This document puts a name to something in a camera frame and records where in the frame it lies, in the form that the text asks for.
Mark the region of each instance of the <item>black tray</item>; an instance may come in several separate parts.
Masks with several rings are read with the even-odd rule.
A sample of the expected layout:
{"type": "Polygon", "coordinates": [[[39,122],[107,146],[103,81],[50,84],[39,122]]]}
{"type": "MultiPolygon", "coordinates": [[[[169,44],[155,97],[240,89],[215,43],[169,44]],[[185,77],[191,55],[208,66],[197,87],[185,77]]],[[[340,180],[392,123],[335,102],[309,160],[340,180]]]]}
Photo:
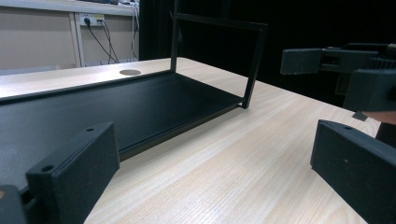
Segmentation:
{"type": "Polygon", "coordinates": [[[173,72],[0,102],[0,183],[24,187],[29,168],[94,124],[115,123],[126,159],[242,102],[173,72]]]}

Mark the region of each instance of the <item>black metal frame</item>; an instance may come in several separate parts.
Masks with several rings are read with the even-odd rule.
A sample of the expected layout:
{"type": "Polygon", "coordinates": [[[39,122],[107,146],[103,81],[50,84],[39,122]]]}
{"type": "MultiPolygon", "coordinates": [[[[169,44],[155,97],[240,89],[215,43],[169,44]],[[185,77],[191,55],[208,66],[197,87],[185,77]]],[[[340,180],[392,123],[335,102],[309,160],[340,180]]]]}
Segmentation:
{"type": "Polygon", "coordinates": [[[0,222],[83,222],[119,168],[120,159],[125,160],[158,145],[227,113],[240,104],[248,108],[262,58],[267,25],[227,20],[229,9],[230,1],[224,0],[221,19],[197,17],[178,13],[178,1],[175,2],[170,70],[0,99],[0,115],[3,119],[0,126],[0,132],[3,133],[0,145],[6,145],[0,146],[0,149],[5,148],[4,151],[0,151],[2,159],[18,159],[19,163],[27,165],[15,169],[0,164],[0,169],[12,168],[12,171],[3,172],[1,177],[6,177],[5,182],[13,185],[0,186],[0,222]],[[259,32],[244,97],[235,96],[177,73],[180,20],[259,32]],[[125,101],[117,94],[125,92],[129,95],[139,92],[143,100],[127,98],[128,104],[124,105],[125,101]],[[120,105],[120,111],[108,110],[111,106],[120,105]],[[153,121],[153,115],[156,114],[149,111],[156,110],[161,111],[162,115],[153,121]],[[142,119],[134,117],[142,114],[145,115],[142,119]],[[78,125],[109,120],[115,123],[115,130],[112,123],[97,125],[83,131],[73,138],[74,140],[65,142],[70,133],[75,134],[74,131],[79,130],[78,125]],[[26,122],[30,125],[29,129],[25,128],[26,122]],[[20,141],[21,138],[17,135],[34,139],[34,142],[20,143],[23,141],[20,141]],[[34,154],[26,157],[26,148],[34,154]],[[42,162],[27,170],[37,160],[42,162]],[[27,186],[19,182],[22,178],[21,172],[26,174],[27,186]]]}
{"type": "Polygon", "coordinates": [[[178,49],[178,34],[179,34],[179,21],[194,21],[200,23],[206,23],[210,25],[231,27],[236,29],[245,29],[258,31],[259,35],[256,41],[256,48],[254,50],[253,59],[251,62],[250,70],[248,73],[247,87],[245,95],[243,97],[244,102],[242,103],[243,108],[248,108],[250,104],[251,95],[253,93],[254,83],[259,73],[260,62],[264,51],[265,40],[268,33],[268,25],[256,22],[246,21],[233,21],[229,20],[231,1],[223,0],[220,18],[209,18],[203,16],[195,16],[189,14],[179,13],[180,3],[178,0],[175,1],[174,16],[173,16],[173,35],[172,35],[172,52],[171,52],[171,68],[172,72],[177,71],[177,49],[178,49]]]}

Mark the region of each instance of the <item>cable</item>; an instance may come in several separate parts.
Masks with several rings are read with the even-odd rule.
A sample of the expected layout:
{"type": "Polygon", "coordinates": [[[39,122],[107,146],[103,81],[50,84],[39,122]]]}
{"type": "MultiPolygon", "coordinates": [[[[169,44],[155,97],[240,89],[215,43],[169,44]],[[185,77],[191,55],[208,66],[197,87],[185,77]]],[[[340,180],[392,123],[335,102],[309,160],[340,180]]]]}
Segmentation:
{"type": "MultiPolygon", "coordinates": [[[[110,35],[107,34],[106,28],[105,28],[105,26],[103,25],[102,21],[101,21],[101,24],[102,24],[103,31],[105,31],[105,35],[107,36],[108,47],[109,47],[109,49],[110,49],[110,55],[111,55],[111,46],[110,46],[110,45],[111,45],[111,40],[110,40],[110,35]]],[[[111,62],[111,58],[108,57],[107,64],[110,64],[110,62],[111,62]]]]}
{"type": "Polygon", "coordinates": [[[134,29],[134,17],[132,18],[132,58],[135,57],[138,61],[139,59],[137,58],[137,56],[134,54],[134,38],[136,36],[137,31],[140,30],[140,23],[139,23],[139,12],[137,10],[136,6],[133,6],[134,8],[134,13],[136,16],[136,28],[134,29]]]}
{"type": "Polygon", "coordinates": [[[91,30],[91,21],[88,19],[87,21],[84,20],[85,23],[87,24],[88,30],[90,30],[91,34],[93,35],[93,38],[95,38],[95,40],[98,42],[98,44],[100,45],[100,47],[103,49],[103,51],[114,61],[117,62],[113,57],[111,57],[111,55],[105,50],[105,48],[103,47],[103,45],[99,42],[98,38],[96,38],[96,35],[92,32],[91,30]]]}
{"type": "MultiPolygon", "coordinates": [[[[110,55],[111,55],[111,50],[113,49],[113,45],[111,44],[111,40],[110,40],[110,32],[108,31],[108,27],[107,27],[107,24],[106,24],[105,21],[99,20],[99,22],[101,22],[102,27],[103,27],[103,29],[104,29],[104,31],[105,31],[106,36],[107,36],[108,45],[110,46],[110,55]]],[[[117,57],[116,51],[115,51],[114,49],[113,49],[113,53],[114,53],[114,56],[115,56],[116,59],[117,59],[117,62],[120,63],[120,60],[119,60],[119,58],[117,57]]]]}

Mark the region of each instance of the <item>black metal rod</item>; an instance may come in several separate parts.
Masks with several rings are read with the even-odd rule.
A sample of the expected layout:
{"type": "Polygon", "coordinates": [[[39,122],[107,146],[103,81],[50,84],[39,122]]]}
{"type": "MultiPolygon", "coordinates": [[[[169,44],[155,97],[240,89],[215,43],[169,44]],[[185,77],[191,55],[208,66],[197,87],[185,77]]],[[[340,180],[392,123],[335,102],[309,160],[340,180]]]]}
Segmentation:
{"type": "Polygon", "coordinates": [[[176,72],[177,70],[177,48],[178,48],[178,29],[179,29],[179,22],[177,19],[178,9],[179,9],[179,2],[178,0],[175,0],[174,16],[173,16],[172,51],[171,51],[172,72],[176,72]]]}
{"type": "Polygon", "coordinates": [[[265,40],[267,38],[267,30],[260,30],[257,38],[256,49],[254,50],[253,60],[248,74],[247,88],[245,89],[243,108],[248,108],[250,104],[251,94],[253,93],[254,83],[256,82],[257,74],[259,73],[260,63],[262,60],[262,53],[264,51],[265,40]]]}
{"type": "Polygon", "coordinates": [[[254,30],[254,31],[265,30],[268,27],[267,24],[256,23],[256,22],[228,21],[228,20],[222,20],[222,19],[217,19],[217,18],[209,18],[209,17],[188,15],[188,14],[182,14],[182,13],[177,13],[176,17],[183,21],[196,21],[196,22],[201,22],[201,23],[206,23],[206,24],[226,26],[226,27],[245,29],[245,30],[254,30]]]}
{"type": "Polygon", "coordinates": [[[375,138],[396,148],[396,125],[381,123],[375,138]]]}
{"type": "Polygon", "coordinates": [[[221,5],[221,18],[227,20],[230,16],[231,0],[223,0],[221,5]]]}

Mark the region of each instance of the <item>black metal rectangular frame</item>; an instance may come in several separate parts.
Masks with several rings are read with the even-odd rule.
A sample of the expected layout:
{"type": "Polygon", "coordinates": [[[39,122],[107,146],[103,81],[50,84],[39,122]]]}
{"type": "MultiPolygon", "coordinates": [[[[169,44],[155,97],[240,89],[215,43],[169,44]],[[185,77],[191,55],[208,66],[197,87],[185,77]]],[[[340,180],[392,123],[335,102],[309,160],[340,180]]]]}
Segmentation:
{"type": "Polygon", "coordinates": [[[225,0],[221,18],[214,19],[178,13],[178,1],[175,2],[169,70],[0,99],[0,170],[4,171],[0,182],[23,188],[24,173],[61,146],[63,140],[76,134],[81,126],[114,122],[120,159],[126,160],[240,105],[248,108],[267,25],[227,20],[229,8],[230,2],[225,0]],[[259,32],[243,97],[176,73],[180,20],[259,32]]]}

